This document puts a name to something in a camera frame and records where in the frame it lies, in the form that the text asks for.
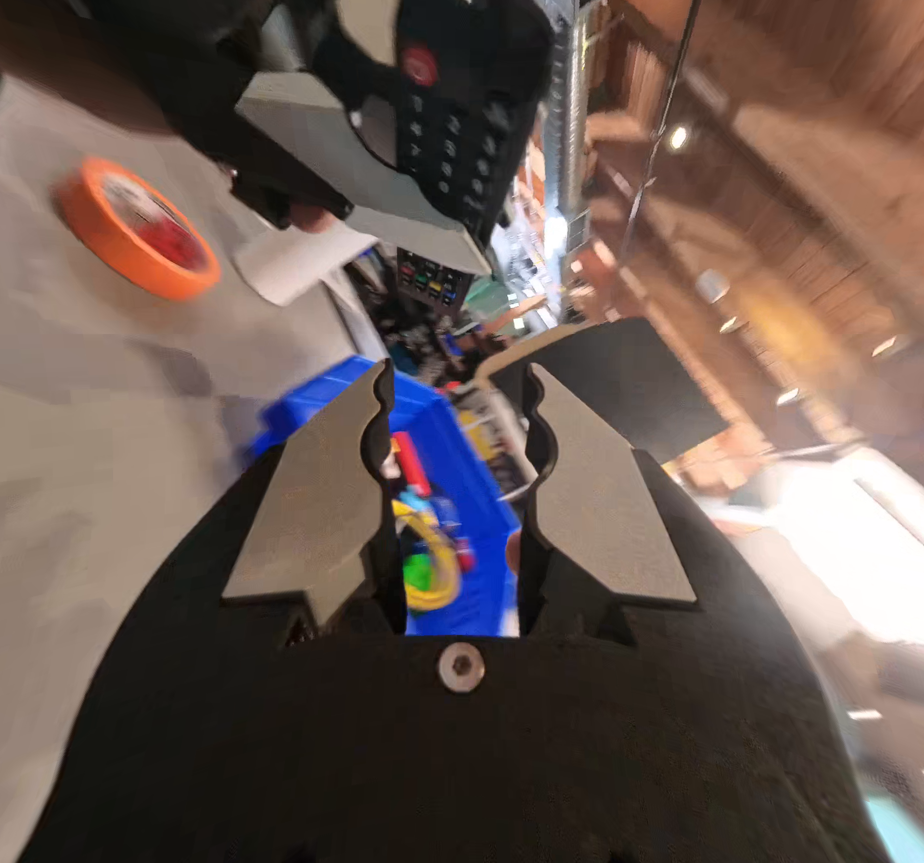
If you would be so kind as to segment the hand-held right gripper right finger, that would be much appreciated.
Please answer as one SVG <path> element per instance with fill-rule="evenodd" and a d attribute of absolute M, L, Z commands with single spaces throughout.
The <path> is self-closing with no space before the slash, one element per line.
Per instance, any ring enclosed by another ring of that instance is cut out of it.
<path fill-rule="evenodd" d="M 622 607 L 698 598 L 634 448 L 542 365 L 526 367 L 522 630 L 621 630 Z"/>

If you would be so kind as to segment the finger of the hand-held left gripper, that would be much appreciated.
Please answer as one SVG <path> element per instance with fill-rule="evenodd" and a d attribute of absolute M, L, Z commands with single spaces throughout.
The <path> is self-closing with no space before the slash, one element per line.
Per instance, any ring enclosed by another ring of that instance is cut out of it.
<path fill-rule="evenodd" d="M 329 88 L 309 73 L 257 73 L 235 111 L 351 205 L 346 226 L 473 275 L 491 266 L 461 222 L 436 210 L 418 184 L 374 155 Z"/>
<path fill-rule="evenodd" d="M 399 0 L 334 0 L 334 8 L 341 30 L 363 54 L 396 67 Z"/>

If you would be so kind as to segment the white squeeze bottle black cap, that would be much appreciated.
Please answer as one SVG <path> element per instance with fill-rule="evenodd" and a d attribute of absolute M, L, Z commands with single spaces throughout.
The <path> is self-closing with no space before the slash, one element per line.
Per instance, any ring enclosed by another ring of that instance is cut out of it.
<path fill-rule="evenodd" d="M 339 221 L 320 233 L 267 229 L 237 248 L 231 261 L 257 296 L 284 308 L 377 241 Z"/>

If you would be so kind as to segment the person's left hand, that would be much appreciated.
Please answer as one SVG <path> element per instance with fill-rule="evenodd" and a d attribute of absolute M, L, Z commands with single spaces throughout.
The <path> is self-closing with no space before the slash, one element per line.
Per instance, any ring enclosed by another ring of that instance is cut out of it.
<path fill-rule="evenodd" d="M 315 205 L 292 202 L 288 213 L 291 225 L 308 234 L 325 233 L 342 223 L 332 212 Z"/>

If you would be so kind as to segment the orange tape roll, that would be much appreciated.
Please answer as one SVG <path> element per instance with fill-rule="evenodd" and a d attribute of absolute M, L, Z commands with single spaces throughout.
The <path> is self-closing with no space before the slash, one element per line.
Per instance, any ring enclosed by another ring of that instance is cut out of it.
<path fill-rule="evenodd" d="M 219 283 L 220 262 L 189 219 L 120 164 L 87 156 L 53 195 L 76 239 L 143 291 L 182 302 Z"/>

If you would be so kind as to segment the studio light panel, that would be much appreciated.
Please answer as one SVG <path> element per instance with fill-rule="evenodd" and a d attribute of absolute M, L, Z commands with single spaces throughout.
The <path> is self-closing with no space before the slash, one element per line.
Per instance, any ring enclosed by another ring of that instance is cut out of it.
<path fill-rule="evenodd" d="M 882 453 L 779 457 L 713 512 L 776 531 L 872 638 L 922 645 L 922 484 Z"/>

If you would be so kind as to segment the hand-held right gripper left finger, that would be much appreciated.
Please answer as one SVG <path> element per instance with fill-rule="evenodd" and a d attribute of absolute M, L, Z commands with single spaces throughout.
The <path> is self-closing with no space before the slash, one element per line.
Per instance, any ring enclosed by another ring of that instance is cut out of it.
<path fill-rule="evenodd" d="M 224 603 L 301 601 L 330 630 L 354 597 L 383 592 L 396 570 L 381 472 L 393 405 L 393 367 L 376 361 L 286 439 Z"/>

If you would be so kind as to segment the silver ceiling duct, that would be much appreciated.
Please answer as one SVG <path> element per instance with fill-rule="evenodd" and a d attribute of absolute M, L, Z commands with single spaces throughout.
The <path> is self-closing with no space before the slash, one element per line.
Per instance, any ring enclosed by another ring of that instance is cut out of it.
<path fill-rule="evenodd" d="M 552 26 L 552 72 L 541 144 L 547 220 L 562 218 L 570 232 L 586 227 L 583 194 L 588 75 L 586 50 L 595 0 L 534 0 Z"/>

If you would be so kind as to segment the black remote control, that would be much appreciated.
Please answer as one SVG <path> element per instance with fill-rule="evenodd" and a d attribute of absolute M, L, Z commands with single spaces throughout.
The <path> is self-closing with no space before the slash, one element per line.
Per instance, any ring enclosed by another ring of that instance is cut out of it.
<path fill-rule="evenodd" d="M 377 237 L 472 276 L 489 274 L 491 234 L 525 153 L 551 79 L 553 33 L 534 0 L 398 0 L 394 64 L 347 35 L 334 3 L 309 70 L 347 111 L 370 97 L 395 118 L 395 169 L 450 222 L 460 245 L 438 232 Z"/>

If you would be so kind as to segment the blue plastic bin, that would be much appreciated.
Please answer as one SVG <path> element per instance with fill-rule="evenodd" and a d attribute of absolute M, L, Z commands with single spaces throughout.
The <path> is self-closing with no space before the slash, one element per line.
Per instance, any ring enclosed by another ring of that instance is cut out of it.
<path fill-rule="evenodd" d="M 352 356 L 290 390 L 260 411 L 260 432 L 239 458 L 249 467 L 271 446 L 321 412 L 372 367 Z M 392 432 L 407 432 L 427 478 L 456 507 L 475 564 L 463 577 L 456 600 L 445 608 L 410 618 L 409 632 L 424 636 L 514 637 L 514 579 L 505 560 L 508 538 L 518 528 L 511 506 L 475 447 L 464 434 L 450 402 L 437 390 L 395 374 Z"/>

